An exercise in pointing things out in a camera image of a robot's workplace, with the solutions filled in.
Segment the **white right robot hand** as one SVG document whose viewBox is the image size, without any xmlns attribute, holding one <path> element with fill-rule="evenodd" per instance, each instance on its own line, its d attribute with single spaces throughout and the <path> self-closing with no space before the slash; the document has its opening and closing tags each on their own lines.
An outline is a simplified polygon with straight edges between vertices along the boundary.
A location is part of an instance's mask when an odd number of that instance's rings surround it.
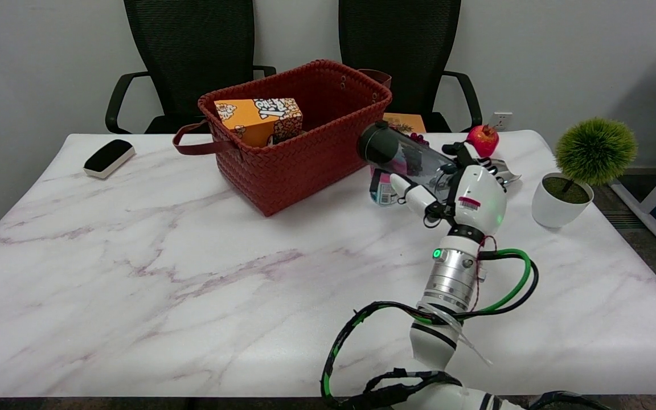
<svg viewBox="0 0 656 410">
<path fill-rule="evenodd" d="M 471 155 L 466 143 L 450 143 L 442 150 L 449 156 L 439 162 L 421 158 L 419 175 L 391 174 L 399 203 L 418 215 L 427 228 L 445 221 L 453 235 L 461 231 L 494 235 L 507 210 L 505 187 Z"/>
</svg>

